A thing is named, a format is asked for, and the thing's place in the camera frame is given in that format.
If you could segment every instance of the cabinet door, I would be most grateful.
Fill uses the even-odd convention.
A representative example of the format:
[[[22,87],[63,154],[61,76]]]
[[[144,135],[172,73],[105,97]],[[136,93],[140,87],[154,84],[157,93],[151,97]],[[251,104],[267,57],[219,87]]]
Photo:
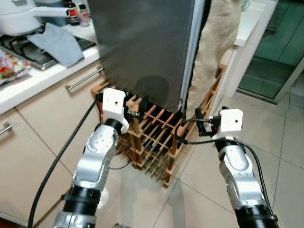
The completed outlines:
[[[0,117],[0,214],[27,221],[37,190],[55,155],[15,111]],[[72,175],[59,163],[43,190],[35,214],[38,221],[67,191]]]
[[[90,89],[105,81],[105,77],[98,73],[71,91],[67,91],[65,86],[73,85],[95,72],[98,66],[101,66],[100,62],[94,62],[17,107],[55,154],[59,153],[94,101]],[[74,173],[83,154],[86,140],[99,122],[98,113],[97,108],[91,111],[61,158],[71,173]]]

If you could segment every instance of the gray refrigerator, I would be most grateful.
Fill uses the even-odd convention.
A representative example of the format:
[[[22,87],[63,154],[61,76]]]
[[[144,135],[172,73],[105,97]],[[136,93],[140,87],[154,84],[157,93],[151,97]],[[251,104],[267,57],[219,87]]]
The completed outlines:
[[[207,0],[89,0],[107,80],[183,111]]]

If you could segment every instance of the kitchen counter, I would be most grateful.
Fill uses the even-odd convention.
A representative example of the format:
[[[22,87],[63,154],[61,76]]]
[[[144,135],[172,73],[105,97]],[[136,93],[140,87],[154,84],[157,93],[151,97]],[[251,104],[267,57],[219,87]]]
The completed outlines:
[[[241,13],[241,21],[237,39],[234,43],[235,45],[245,45],[252,30],[261,17],[264,7],[265,6],[262,3],[252,1],[249,8],[245,12]],[[97,43],[92,23],[89,27],[73,27],[67,25],[64,28],[75,36]],[[62,66],[61,64],[56,64],[45,71],[32,67],[28,75],[6,85],[0,86],[0,115],[98,60],[101,57],[100,51],[102,51],[102,49],[102,46],[94,46],[83,51],[85,58],[69,68]]]

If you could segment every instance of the stove burner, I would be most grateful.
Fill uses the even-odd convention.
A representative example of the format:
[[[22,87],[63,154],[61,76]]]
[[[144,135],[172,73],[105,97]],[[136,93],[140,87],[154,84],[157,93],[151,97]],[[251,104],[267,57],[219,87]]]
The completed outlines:
[[[44,25],[32,32],[30,35],[34,35],[36,33],[43,33],[44,32]],[[86,50],[90,47],[96,45],[96,43],[85,40],[79,37],[75,37],[76,41],[78,42],[81,50]],[[0,48],[4,49],[7,52],[10,52],[17,57],[27,59],[31,62],[31,65],[45,70],[50,66],[58,63],[51,55],[49,55],[46,51],[38,48],[36,45],[31,43],[27,39],[27,35],[21,36],[8,36],[3,35],[0,37]]]

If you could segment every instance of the metal bar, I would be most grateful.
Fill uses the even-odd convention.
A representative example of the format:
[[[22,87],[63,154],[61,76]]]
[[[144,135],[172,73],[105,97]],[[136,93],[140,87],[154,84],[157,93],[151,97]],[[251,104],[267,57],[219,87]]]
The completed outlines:
[[[12,126],[9,123],[5,123],[4,126],[5,128],[0,131],[0,135],[2,135],[3,133],[5,133],[6,131],[12,128]]]
[[[103,67],[97,67],[97,70],[93,73],[91,73],[90,75],[88,75],[87,77],[81,79],[80,81],[76,82],[74,85],[66,85],[65,88],[68,91],[71,91],[72,89],[74,89],[76,86],[80,85],[81,83],[85,82],[86,80],[88,80],[89,78],[91,78],[92,76],[94,76],[95,74],[99,73],[100,71],[104,70]]]

